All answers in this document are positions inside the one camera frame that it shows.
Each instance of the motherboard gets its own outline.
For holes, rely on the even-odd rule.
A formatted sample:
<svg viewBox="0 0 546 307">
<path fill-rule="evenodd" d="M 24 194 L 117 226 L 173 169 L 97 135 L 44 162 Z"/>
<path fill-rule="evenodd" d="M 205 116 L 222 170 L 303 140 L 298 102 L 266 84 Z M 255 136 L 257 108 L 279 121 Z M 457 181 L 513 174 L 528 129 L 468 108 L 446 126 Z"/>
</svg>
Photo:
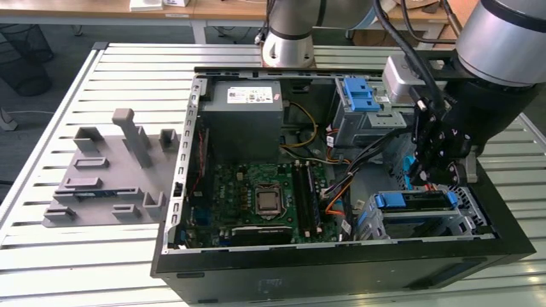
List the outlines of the motherboard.
<svg viewBox="0 0 546 307">
<path fill-rule="evenodd" d="M 194 209 L 193 241 L 203 248 L 331 242 L 334 220 L 321 216 L 326 186 L 321 164 L 218 164 L 211 205 Z"/>
</svg>

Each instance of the slotted metal surface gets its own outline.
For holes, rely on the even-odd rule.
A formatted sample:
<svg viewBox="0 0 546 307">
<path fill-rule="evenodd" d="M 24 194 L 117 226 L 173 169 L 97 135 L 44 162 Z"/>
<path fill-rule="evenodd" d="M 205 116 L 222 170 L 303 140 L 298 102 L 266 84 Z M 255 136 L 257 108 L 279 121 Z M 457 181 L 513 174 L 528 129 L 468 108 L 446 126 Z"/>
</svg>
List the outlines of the slotted metal surface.
<svg viewBox="0 0 546 307">
<path fill-rule="evenodd" d="M 319 68 L 381 69 L 386 57 L 398 52 L 389 48 L 315 49 Z M 78 127 L 93 125 L 105 135 L 121 134 L 110 123 L 111 111 L 131 107 L 135 122 L 149 134 L 165 128 L 181 131 L 195 66 L 259 67 L 259 50 L 243 45 L 117 43 L 91 53 L 0 206 L 3 306 L 183 306 L 163 281 L 150 277 L 157 224 L 48 229 L 40 222 L 76 148 L 72 136 Z M 537 254 L 441 290 L 274 304 L 546 306 L 546 155 L 541 136 L 525 118 L 490 140 L 481 162 Z"/>
</svg>

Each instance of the motherboard chip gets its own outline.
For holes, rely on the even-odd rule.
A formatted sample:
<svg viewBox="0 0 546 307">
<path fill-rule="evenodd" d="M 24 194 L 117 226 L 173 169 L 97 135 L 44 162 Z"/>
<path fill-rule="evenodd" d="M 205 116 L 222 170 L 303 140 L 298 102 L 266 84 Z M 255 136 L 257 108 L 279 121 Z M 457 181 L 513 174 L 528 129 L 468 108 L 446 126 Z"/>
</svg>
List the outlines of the motherboard chip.
<svg viewBox="0 0 546 307">
<path fill-rule="evenodd" d="M 277 210 L 278 204 L 275 195 L 275 192 L 262 192 L 258 194 L 258 209 L 261 211 Z"/>
<path fill-rule="evenodd" d="M 273 219 L 282 212 L 281 186 L 259 185 L 257 188 L 257 214 L 265 219 Z"/>
</svg>

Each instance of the mesh trash bin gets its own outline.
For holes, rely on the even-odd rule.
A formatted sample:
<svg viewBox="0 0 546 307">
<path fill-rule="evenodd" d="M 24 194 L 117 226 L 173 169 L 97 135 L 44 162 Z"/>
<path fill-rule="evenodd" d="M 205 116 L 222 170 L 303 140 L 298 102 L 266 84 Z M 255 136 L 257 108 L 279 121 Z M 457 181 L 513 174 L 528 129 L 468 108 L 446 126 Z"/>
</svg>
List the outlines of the mesh trash bin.
<svg viewBox="0 0 546 307">
<path fill-rule="evenodd" d="M 8 42 L 0 43 L 0 78 L 20 96 L 40 95 L 51 87 L 42 64 L 24 58 Z"/>
<path fill-rule="evenodd" d="M 54 51 L 38 24 L 0 24 L 0 33 L 30 61 L 46 63 Z"/>
</svg>

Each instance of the power supply label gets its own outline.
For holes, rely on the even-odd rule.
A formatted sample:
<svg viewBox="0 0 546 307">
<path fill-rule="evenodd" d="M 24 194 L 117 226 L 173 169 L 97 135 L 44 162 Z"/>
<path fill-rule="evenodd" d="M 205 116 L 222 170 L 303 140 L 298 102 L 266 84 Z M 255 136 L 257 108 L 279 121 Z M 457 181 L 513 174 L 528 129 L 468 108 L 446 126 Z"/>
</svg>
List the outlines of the power supply label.
<svg viewBox="0 0 546 307">
<path fill-rule="evenodd" d="M 229 104 L 273 104 L 273 88 L 242 88 L 229 89 Z"/>
</svg>

